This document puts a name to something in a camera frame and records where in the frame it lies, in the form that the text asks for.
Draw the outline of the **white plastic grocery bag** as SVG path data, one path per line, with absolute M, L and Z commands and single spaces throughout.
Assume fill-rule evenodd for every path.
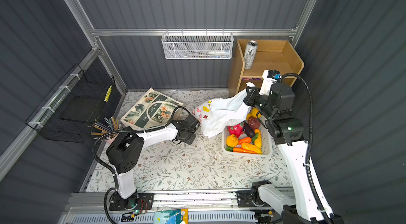
M 205 101 L 192 110 L 200 122 L 202 134 L 208 138 L 221 133 L 226 127 L 234 126 L 246 119 L 250 106 L 244 103 L 246 90 L 231 98 L 215 98 Z

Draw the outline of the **cream canvas tote bag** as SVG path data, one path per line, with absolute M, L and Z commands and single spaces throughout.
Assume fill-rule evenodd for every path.
M 121 118 L 124 126 L 142 130 L 166 124 L 183 103 L 150 88 Z

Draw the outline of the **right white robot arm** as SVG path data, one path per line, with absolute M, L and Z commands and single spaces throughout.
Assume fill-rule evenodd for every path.
M 260 88 L 247 86 L 244 103 L 257 108 L 264 117 L 264 126 L 287 164 L 295 197 L 285 195 L 271 182 L 261 181 L 251 187 L 252 202 L 270 206 L 284 224 L 342 224 L 343 218 L 333 212 L 324 196 L 311 160 L 313 116 L 309 115 L 309 135 L 305 137 L 303 123 L 292 115 L 295 94 L 282 82 L 287 77 L 303 80 L 294 73 L 264 71 Z

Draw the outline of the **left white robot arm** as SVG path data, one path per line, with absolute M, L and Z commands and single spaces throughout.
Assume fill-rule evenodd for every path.
M 173 115 L 169 121 L 161 126 L 148 128 L 145 130 L 134 130 L 126 127 L 122 130 L 112 131 L 99 137 L 92 148 L 92 154 L 97 163 L 107 168 L 114 178 L 115 187 L 113 190 L 122 200 L 127 200 L 135 196 L 137 191 L 133 169 L 138 163 L 141 152 L 149 146 L 164 141 L 172 141 L 174 144 L 182 142 L 191 145 L 196 138 L 196 130 L 200 122 L 186 108 L 178 106 L 174 113 L 179 110 L 187 112 L 187 117 L 181 120 L 174 120 Z M 108 163 L 104 162 L 97 154 L 98 144 L 107 139 L 108 136 L 115 135 L 115 139 L 109 145 L 106 154 Z

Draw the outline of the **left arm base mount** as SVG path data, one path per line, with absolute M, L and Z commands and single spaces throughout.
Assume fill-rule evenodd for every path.
M 134 193 L 127 199 L 123 199 L 118 192 L 114 192 L 109 198 L 109 211 L 147 211 L 152 209 L 154 193 Z

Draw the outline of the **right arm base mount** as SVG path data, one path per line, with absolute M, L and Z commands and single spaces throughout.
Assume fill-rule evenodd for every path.
M 251 190 L 239 190 L 234 193 L 237 204 L 240 208 L 249 208 L 249 207 L 269 207 L 269 205 L 263 202 L 259 195 L 252 192 Z

